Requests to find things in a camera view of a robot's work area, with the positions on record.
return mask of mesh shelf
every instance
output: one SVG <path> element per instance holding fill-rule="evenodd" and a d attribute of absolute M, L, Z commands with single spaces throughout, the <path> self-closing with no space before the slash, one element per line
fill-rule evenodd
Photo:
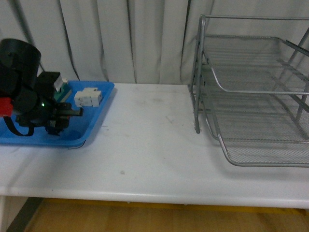
<path fill-rule="evenodd" d="M 309 114 L 289 95 L 224 92 L 211 72 L 205 77 L 204 111 L 231 163 L 309 164 Z"/>
<path fill-rule="evenodd" d="M 215 80 L 227 92 L 306 94 L 309 84 L 303 54 L 302 67 L 289 61 L 294 49 L 274 37 L 211 36 L 204 54 Z"/>

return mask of silver metal frame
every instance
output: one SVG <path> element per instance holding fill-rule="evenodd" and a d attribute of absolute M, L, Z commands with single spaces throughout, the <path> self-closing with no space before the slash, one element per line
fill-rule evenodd
<path fill-rule="evenodd" d="M 202 85 L 205 83 L 204 78 L 202 76 L 202 61 L 203 56 L 207 60 L 207 62 L 210 64 L 212 73 L 214 75 L 215 81 L 217 85 L 226 92 L 234 92 L 234 93 L 259 93 L 259 94 L 287 94 L 292 97 L 298 104 L 299 108 L 297 111 L 296 119 L 300 119 L 300 115 L 302 114 L 303 110 L 309 112 L 309 106 L 305 103 L 307 95 L 309 95 L 309 85 L 306 85 L 304 92 L 293 92 L 289 91 L 289 89 L 285 89 L 284 92 L 282 91 L 242 91 L 242 90 L 228 90 L 224 89 L 216 77 L 216 71 L 213 67 L 213 64 L 211 63 L 211 58 L 208 60 L 208 56 L 206 55 L 206 52 L 204 51 L 204 39 L 207 36 L 205 34 L 205 28 L 207 28 L 207 25 L 209 23 L 210 18 L 224 18 L 224 19 L 254 19 L 254 20 L 306 20 L 309 21 L 309 18 L 300 18 L 300 17 L 250 17 L 250 16 L 225 16 L 225 15 L 201 15 L 199 19 L 198 24 L 198 32 L 197 32 L 197 43 L 195 47 L 195 55 L 194 55 L 194 62 L 193 62 L 193 68 L 192 68 L 192 74 L 191 74 L 191 82 L 188 85 L 189 92 L 191 95 L 193 107 L 194 107 L 194 119 L 195 119 L 195 130 L 197 133 L 200 133 L 200 126 L 199 126 L 199 120 L 198 120 L 198 114 L 199 114 L 199 103 L 203 103 L 203 111 L 205 115 L 205 120 L 208 125 L 208 128 L 210 130 L 210 133 L 213 138 L 217 139 L 220 142 L 220 145 L 222 147 L 223 153 L 226 157 L 226 159 L 233 165 L 236 166 L 279 166 L 279 167 L 309 167 L 308 164 L 302 164 L 302 163 L 237 163 L 230 159 L 228 155 L 227 148 L 225 146 L 224 140 L 222 139 L 221 133 L 220 133 L 220 127 L 218 126 L 218 120 L 216 118 L 216 114 L 212 113 L 214 112 L 214 107 L 212 103 L 208 104 L 208 109 L 206 108 L 206 105 L 203 101 L 203 93 L 201 91 Z M 302 48 L 302 45 L 306 41 L 306 39 L 309 36 L 309 28 L 305 32 L 304 36 L 302 37 L 300 43 L 298 45 L 290 42 L 290 41 L 280 41 L 284 43 L 285 45 L 291 47 L 294 49 L 293 54 L 291 55 L 288 64 L 291 64 L 298 52 L 304 54 L 305 56 L 309 57 L 309 51 Z M 208 89 L 206 89 L 206 94 L 210 95 L 211 93 L 208 92 Z M 215 130 L 212 128 L 209 117 L 212 117 L 212 120 L 215 124 Z"/>

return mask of white table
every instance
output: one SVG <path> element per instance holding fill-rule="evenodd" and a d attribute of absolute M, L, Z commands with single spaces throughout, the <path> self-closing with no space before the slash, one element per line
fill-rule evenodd
<path fill-rule="evenodd" d="M 309 168 L 236 167 L 187 86 L 116 84 L 102 126 L 78 149 L 0 147 L 0 195 L 309 208 Z"/>

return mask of black device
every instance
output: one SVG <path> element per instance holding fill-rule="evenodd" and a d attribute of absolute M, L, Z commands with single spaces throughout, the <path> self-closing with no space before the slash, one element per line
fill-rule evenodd
<path fill-rule="evenodd" d="M 31 136 L 35 127 L 45 127 L 49 134 L 59 135 L 69 126 L 70 116 L 82 116 L 83 109 L 72 110 L 67 102 L 54 99 L 59 72 L 42 72 L 37 77 L 41 53 L 29 43 L 17 39 L 0 42 L 0 116 L 9 130 L 19 136 Z M 21 134 L 11 119 L 28 127 Z"/>

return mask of black cylinder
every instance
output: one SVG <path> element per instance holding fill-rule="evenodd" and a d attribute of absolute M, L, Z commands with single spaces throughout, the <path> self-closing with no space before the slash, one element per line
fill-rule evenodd
<path fill-rule="evenodd" d="M 0 43 L 0 61 L 6 67 L 16 70 L 21 81 L 34 88 L 40 64 L 41 53 L 29 43 L 17 39 L 4 39 Z"/>

